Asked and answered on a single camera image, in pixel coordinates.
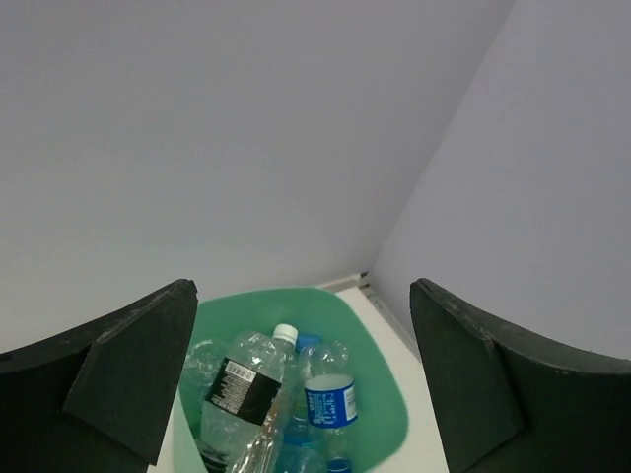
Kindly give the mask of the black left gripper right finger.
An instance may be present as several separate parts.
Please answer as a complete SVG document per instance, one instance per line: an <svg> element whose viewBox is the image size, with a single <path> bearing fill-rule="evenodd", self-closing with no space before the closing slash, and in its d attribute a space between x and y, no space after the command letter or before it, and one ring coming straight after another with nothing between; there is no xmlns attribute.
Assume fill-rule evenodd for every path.
<svg viewBox="0 0 631 473"><path fill-rule="evenodd" d="M410 314L451 472L627 472L630 363L412 283Z"/></svg>

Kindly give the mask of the white-cap blue-label drink bottle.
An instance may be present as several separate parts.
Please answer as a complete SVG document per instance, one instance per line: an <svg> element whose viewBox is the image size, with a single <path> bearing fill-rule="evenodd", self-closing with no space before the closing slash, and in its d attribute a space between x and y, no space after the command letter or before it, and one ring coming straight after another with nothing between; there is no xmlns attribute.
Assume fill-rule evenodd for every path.
<svg viewBox="0 0 631 473"><path fill-rule="evenodd" d="M184 359L179 389L185 405L199 408L228 350L217 338L204 339L189 348Z"/></svg>

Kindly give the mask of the small blue-label bottle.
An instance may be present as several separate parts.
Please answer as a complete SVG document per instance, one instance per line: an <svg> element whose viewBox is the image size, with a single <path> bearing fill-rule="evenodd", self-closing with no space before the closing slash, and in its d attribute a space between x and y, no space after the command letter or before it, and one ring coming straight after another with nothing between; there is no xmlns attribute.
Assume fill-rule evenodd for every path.
<svg viewBox="0 0 631 473"><path fill-rule="evenodd" d="M318 341L301 351L299 362L308 422L327 470L350 472L358 408L349 350L337 340Z"/></svg>

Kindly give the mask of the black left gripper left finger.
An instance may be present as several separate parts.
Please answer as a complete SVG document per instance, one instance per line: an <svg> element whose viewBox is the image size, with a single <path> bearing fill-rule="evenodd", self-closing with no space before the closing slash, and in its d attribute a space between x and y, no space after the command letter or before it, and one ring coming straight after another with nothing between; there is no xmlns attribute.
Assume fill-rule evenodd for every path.
<svg viewBox="0 0 631 473"><path fill-rule="evenodd" d="M1 356L4 472L145 472L157 463L191 338L195 284Z"/></svg>

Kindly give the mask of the clear bottle white cap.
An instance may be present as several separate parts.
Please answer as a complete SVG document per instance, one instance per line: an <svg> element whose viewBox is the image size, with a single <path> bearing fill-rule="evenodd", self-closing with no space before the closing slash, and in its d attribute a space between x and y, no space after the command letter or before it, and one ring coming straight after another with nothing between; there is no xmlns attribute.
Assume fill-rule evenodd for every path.
<svg viewBox="0 0 631 473"><path fill-rule="evenodd" d="M239 433L231 472L268 472L276 461L297 381L296 327L281 323L270 336L251 332L239 339L231 358L255 372L240 407L246 422Z"/></svg>

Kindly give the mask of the black-label clear bottle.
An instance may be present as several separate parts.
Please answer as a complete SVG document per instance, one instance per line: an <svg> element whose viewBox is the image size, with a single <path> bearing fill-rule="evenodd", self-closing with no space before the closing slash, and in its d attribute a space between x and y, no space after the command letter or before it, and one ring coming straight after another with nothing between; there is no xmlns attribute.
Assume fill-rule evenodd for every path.
<svg viewBox="0 0 631 473"><path fill-rule="evenodd" d="M278 324L273 333L236 336L204 397L198 446L209 472L227 472L261 431L286 377L298 330Z"/></svg>

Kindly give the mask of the blue-cap blue-label water bottle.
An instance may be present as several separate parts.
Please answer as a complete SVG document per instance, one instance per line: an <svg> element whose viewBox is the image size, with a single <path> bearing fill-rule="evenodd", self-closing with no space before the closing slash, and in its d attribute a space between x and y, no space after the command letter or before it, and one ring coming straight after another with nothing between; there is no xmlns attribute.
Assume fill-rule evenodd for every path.
<svg viewBox="0 0 631 473"><path fill-rule="evenodd" d="M283 444L275 466L276 472L322 472L325 469L316 435L308 421L307 397L299 366L302 351L320 340L321 338L314 334L303 332L298 335L292 370L286 378L287 387L291 392L292 407L285 422Z"/></svg>

